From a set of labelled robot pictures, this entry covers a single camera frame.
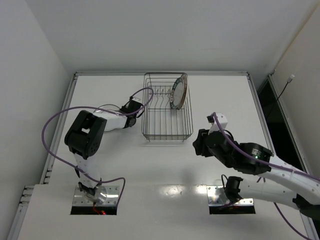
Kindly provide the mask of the clear glass plate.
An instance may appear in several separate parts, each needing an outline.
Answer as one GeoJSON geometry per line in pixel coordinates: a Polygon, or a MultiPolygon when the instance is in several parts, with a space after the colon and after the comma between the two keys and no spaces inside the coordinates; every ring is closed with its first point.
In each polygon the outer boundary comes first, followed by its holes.
{"type": "Polygon", "coordinates": [[[111,111],[111,112],[119,112],[120,107],[116,104],[103,104],[99,106],[97,109],[94,110],[94,113],[106,113],[105,110],[111,111]]]}

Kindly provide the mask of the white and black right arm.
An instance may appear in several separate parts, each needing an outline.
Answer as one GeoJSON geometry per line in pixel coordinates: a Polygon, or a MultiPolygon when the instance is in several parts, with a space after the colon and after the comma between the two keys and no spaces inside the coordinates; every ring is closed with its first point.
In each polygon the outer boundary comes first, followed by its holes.
{"type": "Polygon", "coordinates": [[[259,199],[286,205],[314,220],[320,219],[319,182],[272,156],[269,149],[253,142],[238,143],[230,133],[208,129],[200,129],[192,145],[198,156],[215,157],[227,168],[267,180],[259,185],[239,176],[229,176],[222,195],[231,203],[259,199]]]}

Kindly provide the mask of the green rimmed white plate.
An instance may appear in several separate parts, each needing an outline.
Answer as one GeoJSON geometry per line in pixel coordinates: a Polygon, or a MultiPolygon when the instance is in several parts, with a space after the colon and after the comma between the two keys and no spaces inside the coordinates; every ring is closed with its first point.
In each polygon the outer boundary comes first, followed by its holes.
{"type": "Polygon", "coordinates": [[[178,110],[178,105],[180,104],[181,97],[183,94],[183,80],[181,79],[181,76],[177,78],[172,86],[171,92],[170,92],[170,107],[171,109],[178,110]]]}

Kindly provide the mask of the metal base plate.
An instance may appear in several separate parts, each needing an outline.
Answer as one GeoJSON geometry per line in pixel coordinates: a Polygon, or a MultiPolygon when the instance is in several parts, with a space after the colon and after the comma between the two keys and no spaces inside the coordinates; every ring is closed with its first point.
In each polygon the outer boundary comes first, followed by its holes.
{"type": "Polygon", "coordinates": [[[231,201],[226,197],[222,185],[207,185],[206,190],[208,205],[210,207],[254,206],[254,200],[252,198],[244,198],[231,205],[231,201]]]}
{"type": "Polygon", "coordinates": [[[73,207],[90,207],[94,203],[97,207],[114,207],[118,203],[120,190],[119,186],[101,185],[98,186],[94,194],[81,191],[79,187],[75,188],[72,200],[73,207]]]}

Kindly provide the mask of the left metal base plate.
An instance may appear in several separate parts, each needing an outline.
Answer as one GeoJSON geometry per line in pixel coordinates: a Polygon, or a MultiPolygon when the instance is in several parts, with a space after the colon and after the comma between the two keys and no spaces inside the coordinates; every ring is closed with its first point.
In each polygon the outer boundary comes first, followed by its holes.
{"type": "Polygon", "coordinates": [[[120,190],[119,186],[101,185],[98,186],[94,194],[81,191],[79,187],[75,188],[72,200],[73,207],[90,207],[94,203],[97,207],[114,207],[118,203],[120,190]]]}

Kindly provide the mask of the orange sunburst white plate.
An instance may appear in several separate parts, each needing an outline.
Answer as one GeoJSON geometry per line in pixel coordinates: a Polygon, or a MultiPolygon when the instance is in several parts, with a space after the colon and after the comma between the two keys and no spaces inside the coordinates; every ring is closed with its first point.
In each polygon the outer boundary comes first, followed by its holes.
{"type": "Polygon", "coordinates": [[[177,108],[178,110],[182,109],[182,107],[184,106],[185,101],[187,99],[187,92],[189,90],[188,75],[186,73],[183,73],[181,75],[181,79],[182,79],[182,82],[183,82],[183,91],[182,91],[182,96],[181,96],[180,103],[179,103],[178,108],[177,108]]]}

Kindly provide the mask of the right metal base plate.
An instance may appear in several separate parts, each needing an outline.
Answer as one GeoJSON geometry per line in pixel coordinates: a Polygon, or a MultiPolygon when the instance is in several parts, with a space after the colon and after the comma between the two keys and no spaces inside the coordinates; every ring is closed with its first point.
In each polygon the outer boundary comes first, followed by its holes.
{"type": "Polygon", "coordinates": [[[208,205],[210,207],[254,206],[254,200],[252,198],[244,198],[231,205],[231,201],[226,197],[222,185],[207,185],[206,190],[208,205]]]}

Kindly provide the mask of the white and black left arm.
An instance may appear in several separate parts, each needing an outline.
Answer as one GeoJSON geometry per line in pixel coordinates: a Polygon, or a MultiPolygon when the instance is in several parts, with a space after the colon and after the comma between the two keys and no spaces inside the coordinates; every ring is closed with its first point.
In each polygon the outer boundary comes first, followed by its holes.
{"type": "Polygon", "coordinates": [[[95,203],[103,203],[107,198],[107,189],[102,186],[94,157],[103,135],[105,132],[134,126],[142,106],[139,98],[131,97],[119,110],[94,113],[82,110],[64,138],[65,145],[76,160],[79,190],[95,203]]]}

